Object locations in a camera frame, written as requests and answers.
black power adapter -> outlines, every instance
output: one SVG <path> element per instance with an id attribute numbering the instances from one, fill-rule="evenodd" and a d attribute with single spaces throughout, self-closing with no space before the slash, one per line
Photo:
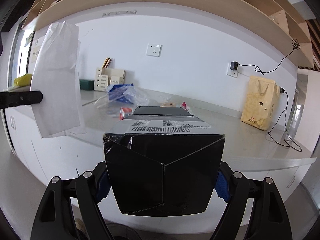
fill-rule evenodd
<path id="1" fill-rule="evenodd" d="M 238 62 L 236 62 L 236 61 L 233 61 L 233 62 L 231 62 L 231 67 L 230 67 L 230 69 L 231 70 L 238 70 Z"/>

barcode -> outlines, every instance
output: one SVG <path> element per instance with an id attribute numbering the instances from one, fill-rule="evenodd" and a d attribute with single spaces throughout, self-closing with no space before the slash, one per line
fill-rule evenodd
<path id="1" fill-rule="evenodd" d="M 132 131 L 146 131 L 146 132 L 191 132 L 189 128 L 174 128 L 174 127 L 146 127 L 135 126 Z"/>

wooden slat ceiling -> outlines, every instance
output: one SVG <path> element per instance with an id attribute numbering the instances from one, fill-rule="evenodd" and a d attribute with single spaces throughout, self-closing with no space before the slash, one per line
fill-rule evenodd
<path id="1" fill-rule="evenodd" d="M 310 31 L 313 56 L 316 58 L 316 60 L 320 64 L 320 24 L 316 19 L 306 20 L 306 22 L 308 24 L 309 31 Z M 299 66 L 298 68 L 320 71 L 320 66 L 318 66 L 318 64 L 315 61 L 313 61 L 313 65 L 314 65 L 314 69 L 307 68 L 307 67 L 299 67 Z"/>

blue textured pad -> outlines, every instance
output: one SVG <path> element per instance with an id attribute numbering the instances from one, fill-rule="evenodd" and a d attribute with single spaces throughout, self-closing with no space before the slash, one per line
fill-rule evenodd
<path id="1" fill-rule="evenodd" d="M 225 202 L 228 203 L 231 195 L 228 191 L 228 181 L 223 176 L 222 172 L 219 171 L 216 185 L 214 186 L 214 189 L 218 195 L 218 197 L 222 198 Z"/>
<path id="2" fill-rule="evenodd" d="M 109 180 L 109 175 L 107 170 L 105 170 L 97 184 L 97 193 L 95 195 L 96 202 L 100 203 L 103 198 L 106 198 L 110 189 L 111 183 Z"/>

white wall socket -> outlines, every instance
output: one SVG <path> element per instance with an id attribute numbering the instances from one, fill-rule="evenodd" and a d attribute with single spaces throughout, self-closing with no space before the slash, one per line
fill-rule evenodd
<path id="1" fill-rule="evenodd" d="M 230 64 L 228 64 L 227 75 L 232 76 L 234 78 L 237 78 L 238 77 L 238 71 L 237 70 L 231 70 L 230 69 Z"/>
<path id="2" fill-rule="evenodd" d="M 159 57 L 161 47 L 162 47 L 162 45 L 160 45 L 160 44 L 151 44 L 151 43 L 149 43 L 148 44 L 148 49 L 147 49 L 147 55 Z"/>

